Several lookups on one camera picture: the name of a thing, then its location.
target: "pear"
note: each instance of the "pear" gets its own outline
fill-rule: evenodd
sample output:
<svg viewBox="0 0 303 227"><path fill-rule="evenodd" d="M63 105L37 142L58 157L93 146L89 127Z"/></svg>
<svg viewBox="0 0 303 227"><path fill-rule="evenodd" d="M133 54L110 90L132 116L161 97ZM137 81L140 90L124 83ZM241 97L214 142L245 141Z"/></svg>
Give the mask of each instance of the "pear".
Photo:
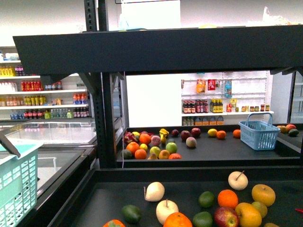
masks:
<svg viewBox="0 0 303 227"><path fill-rule="evenodd" d="M155 153L151 153L148 159L158 159Z"/></svg>
<svg viewBox="0 0 303 227"><path fill-rule="evenodd" d="M179 212L178 206L176 203L170 200L163 200L159 202L156 208L157 219L161 225L164 225L166 218L175 212Z"/></svg>
<svg viewBox="0 0 303 227"><path fill-rule="evenodd" d="M145 200L149 202L158 202L164 196L165 188L160 182L153 182L148 185L146 191L144 187Z"/></svg>

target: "plastic basket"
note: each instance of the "plastic basket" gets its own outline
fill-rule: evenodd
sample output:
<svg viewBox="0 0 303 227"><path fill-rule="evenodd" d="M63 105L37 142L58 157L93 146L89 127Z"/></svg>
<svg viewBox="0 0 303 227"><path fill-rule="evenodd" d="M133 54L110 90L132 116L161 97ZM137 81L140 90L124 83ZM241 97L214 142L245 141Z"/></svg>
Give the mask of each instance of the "plastic basket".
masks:
<svg viewBox="0 0 303 227"><path fill-rule="evenodd" d="M0 159L0 227L16 226L37 202L37 149L42 143L14 145L21 157ZM0 154L4 151L0 145Z"/></svg>
<svg viewBox="0 0 303 227"><path fill-rule="evenodd" d="M252 115L269 114L268 122L250 121ZM239 122L241 127L241 141L254 150L273 150L280 129L273 126L273 115L270 113L251 113L247 121Z"/></svg>

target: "black overhead panel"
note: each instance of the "black overhead panel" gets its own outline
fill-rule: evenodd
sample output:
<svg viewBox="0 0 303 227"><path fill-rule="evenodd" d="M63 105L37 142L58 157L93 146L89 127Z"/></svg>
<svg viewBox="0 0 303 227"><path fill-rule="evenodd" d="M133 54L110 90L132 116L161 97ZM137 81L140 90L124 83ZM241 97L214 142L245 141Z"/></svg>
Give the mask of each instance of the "black overhead panel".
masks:
<svg viewBox="0 0 303 227"><path fill-rule="evenodd" d="M303 66L303 26L223 27L15 36L26 73L130 74Z"/></svg>

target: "white apple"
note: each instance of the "white apple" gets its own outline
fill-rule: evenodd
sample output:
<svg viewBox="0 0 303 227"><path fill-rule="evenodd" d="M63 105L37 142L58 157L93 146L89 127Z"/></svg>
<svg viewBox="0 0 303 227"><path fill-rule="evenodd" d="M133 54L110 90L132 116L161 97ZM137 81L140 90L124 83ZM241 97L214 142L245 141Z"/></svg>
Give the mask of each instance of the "white apple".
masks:
<svg viewBox="0 0 303 227"><path fill-rule="evenodd" d="M166 218L172 213L179 212L178 206L170 200L163 200L159 202L156 208L156 215L161 225L164 225Z"/></svg>
<svg viewBox="0 0 303 227"><path fill-rule="evenodd" d="M248 179L243 172L235 171L229 174L228 183L233 189L241 191L247 187Z"/></svg>
<svg viewBox="0 0 303 227"><path fill-rule="evenodd" d="M145 200L149 202L160 201L165 193L165 188L160 182L153 182L148 185L145 193Z"/></svg>

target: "basket handle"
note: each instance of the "basket handle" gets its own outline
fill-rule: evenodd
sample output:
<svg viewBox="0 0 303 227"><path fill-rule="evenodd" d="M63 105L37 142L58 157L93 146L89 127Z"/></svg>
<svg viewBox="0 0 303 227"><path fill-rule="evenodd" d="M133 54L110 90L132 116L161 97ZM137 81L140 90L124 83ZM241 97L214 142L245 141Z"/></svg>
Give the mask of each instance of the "basket handle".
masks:
<svg viewBox="0 0 303 227"><path fill-rule="evenodd" d="M251 113L250 115L248 115L245 125L248 126L248 122L250 121L250 117L252 115L261 115L261 114L269 114L270 117L269 117L269 120L267 122L267 125L270 126L270 127L273 126L273 115L271 113L253 113L253 114Z"/></svg>
<svg viewBox="0 0 303 227"><path fill-rule="evenodd" d="M3 132L0 131L0 144L12 155L17 155L21 157L21 154L17 150L17 148L6 138Z"/></svg>

